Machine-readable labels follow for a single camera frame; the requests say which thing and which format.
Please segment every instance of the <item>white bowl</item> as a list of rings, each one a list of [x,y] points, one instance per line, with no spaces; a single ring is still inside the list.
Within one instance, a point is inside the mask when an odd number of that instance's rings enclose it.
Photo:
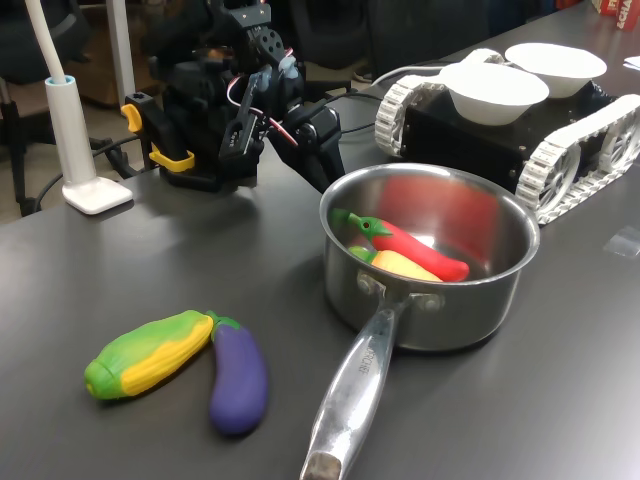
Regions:
[[[544,80],[551,98],[575,95],[589,80],[607,71],[607,64],[593,53],[551,43],[515,45],[505,58]]]
[[[535,75],[493,63],[457,63],[440,75],[458,113],[481,125],[508,125],[549,95]]]

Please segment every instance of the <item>toy red chili pepper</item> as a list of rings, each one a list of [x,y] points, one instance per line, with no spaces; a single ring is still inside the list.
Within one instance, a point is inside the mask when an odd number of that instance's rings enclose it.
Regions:
[[[469,275],[469,265],[436,252],[419,242],[404,230],[375,217],[349,215],[349,222],[356,225],[376,250],[392,250],[404,255],[444,282],[461,282]]]

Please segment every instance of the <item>saucepan handle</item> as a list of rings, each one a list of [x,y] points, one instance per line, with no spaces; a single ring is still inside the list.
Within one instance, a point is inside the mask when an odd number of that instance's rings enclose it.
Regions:
[[[342,480],[373,420],[408,301],[384,298],[342,361],[322,400],[300,480]]]

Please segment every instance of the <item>desk lamp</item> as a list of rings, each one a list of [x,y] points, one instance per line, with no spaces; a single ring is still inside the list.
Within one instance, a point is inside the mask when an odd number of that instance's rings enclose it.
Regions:
[[[26,5],[51,75],[45,80],[45,88],[64,176],[62,195],[67,203],[88,215],[128,202],[133,198],[131,190],[96,175],[76,79],[62,70],[40,0],[26,0]]]

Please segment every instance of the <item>purple eggplant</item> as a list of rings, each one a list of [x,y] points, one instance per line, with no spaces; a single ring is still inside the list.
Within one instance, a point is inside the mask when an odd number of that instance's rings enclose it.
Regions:
[[[214,319],[211,340],[216,351],[216,381],[209,418],[224,435],[253,430],[267,409],[268,378],[262,352],[249,330],[235,320]]]

